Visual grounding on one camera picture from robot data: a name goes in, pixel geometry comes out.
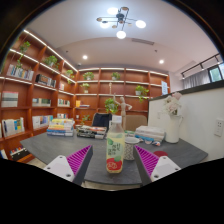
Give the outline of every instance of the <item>pink object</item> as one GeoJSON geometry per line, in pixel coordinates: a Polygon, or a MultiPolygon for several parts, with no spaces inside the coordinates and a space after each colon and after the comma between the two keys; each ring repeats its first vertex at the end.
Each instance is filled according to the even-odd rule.
{"type": "Polygon", "coordinates": [[[145,171],[147,172],[148,176],[150,177],[153,170],[156,167],[156,164],[158,163],[159,157],[146,149],[143,149],[137,145],[135,145],[136,151],[139,154],[139,157],[142,161],[142,164],[145,168],[145,171]]]}
{"type": "Polygon", "coordinates": [[[91,145],[80,149],[77,152],[72,153],[71,155],[67,156],[66,159],[74,173],[74,175],[77,174],[77,172],[79,171],[79,168],[82,165],[83,160],[85,159],[85,156],[88,152],[88,150],[90,149],[91,145]]]}

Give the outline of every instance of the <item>vase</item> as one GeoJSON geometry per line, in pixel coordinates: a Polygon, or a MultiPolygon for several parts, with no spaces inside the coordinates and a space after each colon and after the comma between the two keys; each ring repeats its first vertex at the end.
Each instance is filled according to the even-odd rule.
{"type": "Polygon", "coordinates": [[[177,143],[179,141],[179,127],[182,121],[180,115],[170,115],[170,121],[166,127],[165,141],[169,143],[177,143]]]}
{"type": "Polygon", "coordinates": [[[141,91],[135,91],[135,94],[137,95],[137,96],[140,96],[141,95],[141,91]]]}

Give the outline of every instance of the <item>bottle cap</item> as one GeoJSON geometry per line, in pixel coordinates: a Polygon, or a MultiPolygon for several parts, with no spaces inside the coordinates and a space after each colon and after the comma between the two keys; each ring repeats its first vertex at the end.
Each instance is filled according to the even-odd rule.
{"type": "Polygon", "coordinates": [[[122,123],[122,117],[117,116],[117,115],[113,115],[112,116],[112,123],[121,124],[122,123]]]}

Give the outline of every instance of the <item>stack of books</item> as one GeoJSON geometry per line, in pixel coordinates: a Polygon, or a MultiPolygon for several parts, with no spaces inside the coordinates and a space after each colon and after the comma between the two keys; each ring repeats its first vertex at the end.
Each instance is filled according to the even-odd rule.
{"type": "Polygon", "coordinates": [[[44,126],[48,126],[50,121],[53,120],[53,115],[46,115],[46,116],[33,116],[33,129],[41,128],[44,126]]]}
{"type": "Polygon", "coordinates": [[[92,127],[83,125],[81,127],[77,127],[77,136],[85,138],[104,139],[106,131],[106,127],[92,127]]]}
{"type": "Polygon", "coordinates": [[[2,129],[5,137],[24,132],[24,120],[23,117],[17,120],[8,119],[2,120],[2,129]]]}
{"type": "Polygon", "coordinates": [[[58,99],[58,106],[59,107],[70,107],[69,100],[58,99]]]}
{"type": "Polygon", "coordinates": [[[47,129],[48,135],[73,136],[73,119],[53,119],[47,129]]]}
{"type": "Polygon", "coordinates": [[[140,126],[135,130],[135,137],[146,141],[161,142],[165,137],[165,131],[159,127],[140,126]]]}
{"type": "Polygon", "coordinates": [[[57,114],[57,118],[68,118],[68,114],[57,114]]]}
{"type": "Polygon", "coordinates": [[[8,159],[4,149],[0,150],[0,159],[8,159]]]}
{"type": "Polygon", "coordinates": [[[18,92],[2,92],[2,107],[17,107],[18,106],[18,92]]]}
{"type": "Polygon", "coordinates": [[[27,151],[27,149],[22,145],[10,151],[10,156],[12,157],[13,161],[18,161],[19,159],[29,154],[30,153],[27,151]]]}
{"type": "Polygon", "coordinates": [[[32,70],[26,71],[22,68],[16,68],[15,65],[10,64],[6,75],[31,81],[33,78],[33,73],[34,71],[32,70]]]}
{"type": "Polygon", "coordinates": [[[33,98],[32,106],[33,107],[50,107],[51,100],[50,99],[42,99],[42,98],[33,98]]]}
{"type": "Polygon", "coordinates": [[[43,85],[51,86],[53,88],[55,88],[55,85],[56,85],[56,80],[53,80],[53,79],[51,79],[47,76],[41,75],[41,74],[38,74],[36,76],[35,82],[43,84],[43,85]]]}
{"type": "Polygon", "coordinates": [[[64,90],[64,88],[65,88],[65,85],[62,84],[62,83],[59,83],[59,89],[60,89],[60,90],[64,90]]]}

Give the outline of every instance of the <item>flower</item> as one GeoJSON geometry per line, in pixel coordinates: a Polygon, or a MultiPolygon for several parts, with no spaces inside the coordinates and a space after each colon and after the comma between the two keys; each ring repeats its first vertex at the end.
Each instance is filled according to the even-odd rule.
{"type": "Polygon", "coordinates": [[[177,110],[181,107],[179,102],[181,96],[180,93],[174,93],[172,96],[168,96],[164,99],[163,112],[170,115],[177,115],[177,110]]]}

